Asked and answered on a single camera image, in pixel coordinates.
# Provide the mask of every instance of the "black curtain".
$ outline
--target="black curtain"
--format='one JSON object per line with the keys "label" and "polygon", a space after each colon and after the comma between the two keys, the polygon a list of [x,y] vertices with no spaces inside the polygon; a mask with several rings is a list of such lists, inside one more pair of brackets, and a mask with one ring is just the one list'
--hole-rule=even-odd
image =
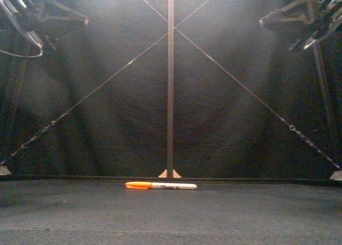
{"label": "black curtain", "polygon": [[[9,168],[154,177],[166,151],[166,0],[57,1],[88,16],[89,26],[27,63],[6,154],[77,106]],[[182,177],[327,178],[331,164],[233,80],[331,151],[312,52],[289,53],[285,40],[259,26],[292,0],[205,1],[174,0],[186,36],[174,31],[176,171]]]}

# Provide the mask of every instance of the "vertical pole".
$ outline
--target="vertical pole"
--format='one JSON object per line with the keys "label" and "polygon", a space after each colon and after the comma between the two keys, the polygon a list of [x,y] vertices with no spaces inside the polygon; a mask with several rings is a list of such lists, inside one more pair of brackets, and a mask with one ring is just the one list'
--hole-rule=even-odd
{"label": "vertical pole", "polygon": [[329,146],[332,149],[332,154],[333,154],[332,156],[336,158],[339,154],[340,143],[337,140],[336,120],[335,120],[333,107],[331,102],[329,87],[328,87],[325,71],[324,71],[321,49],[319,44],[312,46],[312,52],[313,52],[321,100],[323,100],[324,112],[325,112]]}
{"label": "vertical pole", "polygon": [[173,47],[174,0],[168,0],[166,178],[173,177]]}

